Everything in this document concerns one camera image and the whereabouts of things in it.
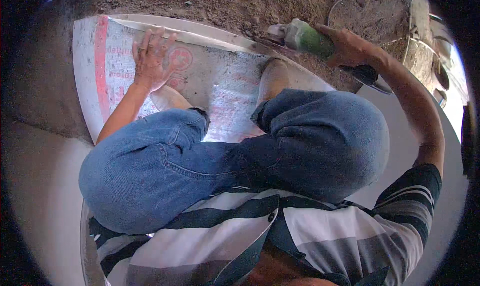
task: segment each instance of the person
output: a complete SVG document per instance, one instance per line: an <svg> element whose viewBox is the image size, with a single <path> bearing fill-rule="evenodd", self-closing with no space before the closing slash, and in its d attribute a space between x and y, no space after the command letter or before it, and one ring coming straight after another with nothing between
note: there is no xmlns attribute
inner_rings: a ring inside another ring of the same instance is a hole
<svg viewBox="0 0 480 286"><path fill-rule="evenodd" d="M387 123L348 92L289 88L285 63L261 76L252 121L265 134L202 142L206 111L164 85L176 35L133 44L135 79L85 158L79 185L112 285L399 285L419 261L441 189L445 141L422 83L346 29L329 66L369 64L396 94L418 157L372 210L345 200L375 182L389 155ZM162 110L136 120L162 87Z"/></svg>

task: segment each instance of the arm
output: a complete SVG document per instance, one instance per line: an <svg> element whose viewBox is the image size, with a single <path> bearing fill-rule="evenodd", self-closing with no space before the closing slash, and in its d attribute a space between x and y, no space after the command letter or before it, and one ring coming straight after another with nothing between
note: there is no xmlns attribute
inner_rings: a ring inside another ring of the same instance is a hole
<svg viewBox="0 0 480 286"><path fill-rule="evenodd" d="M443 173L445 139L435 102L423 84L400 62L378 46L347 29L316 27L335 44L329 66L369 64L395 93L410 127L419 142L417 164L434 164Z"/></svg>
<svg viewBox="0 0 480 286"><path fill-rule="evenodd" d="M163 70L162 62L168 48L175 42L177 35L172 34L163 41L162 36L165 28L160 27L155 33L148 29L145 32L140 49L133 42L132 53L135 60L135 79L123 96L117 108L105 122L96 143L110 136L121 127L135 121L138 111L148 95L160 87L170 77L176 68L176 64L170 64L167 70Z"/></svg>

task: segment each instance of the left hand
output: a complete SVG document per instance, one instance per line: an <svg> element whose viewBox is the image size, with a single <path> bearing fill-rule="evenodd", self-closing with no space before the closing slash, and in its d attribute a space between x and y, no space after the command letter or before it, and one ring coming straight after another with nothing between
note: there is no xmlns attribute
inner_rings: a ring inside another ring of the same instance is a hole
<svg viewBox="0 0 480 286"><path fill-rule="evenodd" d="M168 65L166 70L162 67L168 49L177 39L177 34L173 33L167 40L163 40L164 33L164 27L158 28L155 32L148 29L145 31L140 48L138 48L137 42L134 41L132 44L131 51L135 60L133 84L145 87L148 92L162 87L179 66L179 64L173 62Z"/></svg>

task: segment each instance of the shirt sleeve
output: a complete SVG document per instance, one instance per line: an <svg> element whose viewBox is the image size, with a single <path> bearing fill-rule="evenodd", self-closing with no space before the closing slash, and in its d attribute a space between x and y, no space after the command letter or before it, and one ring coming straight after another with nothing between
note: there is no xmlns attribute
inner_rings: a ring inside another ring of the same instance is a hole
<svg viewBox="0 0 480 286"><path fill-rule="evenodd" d="M376 221L390 231L390 239L399 248L398 256L390 256L390 277L397 277L397 281L410 275L423 254L441 187L436 166L421 164L390 185L372 210Z"/></svg>
<svg viewBox="0 0 480 286"><path fill-rule="evenodd" d="M378 197L372 211L383 219L411 225L425 247L441 187L442 180L435 165L415 166Z"/></svg>

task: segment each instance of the red printed logo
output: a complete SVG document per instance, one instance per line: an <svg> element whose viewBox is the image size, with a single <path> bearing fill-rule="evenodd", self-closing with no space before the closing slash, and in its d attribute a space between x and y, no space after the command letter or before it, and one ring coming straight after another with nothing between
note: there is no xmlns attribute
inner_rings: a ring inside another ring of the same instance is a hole
<svg viewBox="0 0 480 286"><path fill-rule="evenodd" d="M177 71L184 71L192 65L194 58L190 50L188 50L187 48L176 47L168 55L168 62L172 63L174 61L179 63L179 67L177 68Z"/></svg>

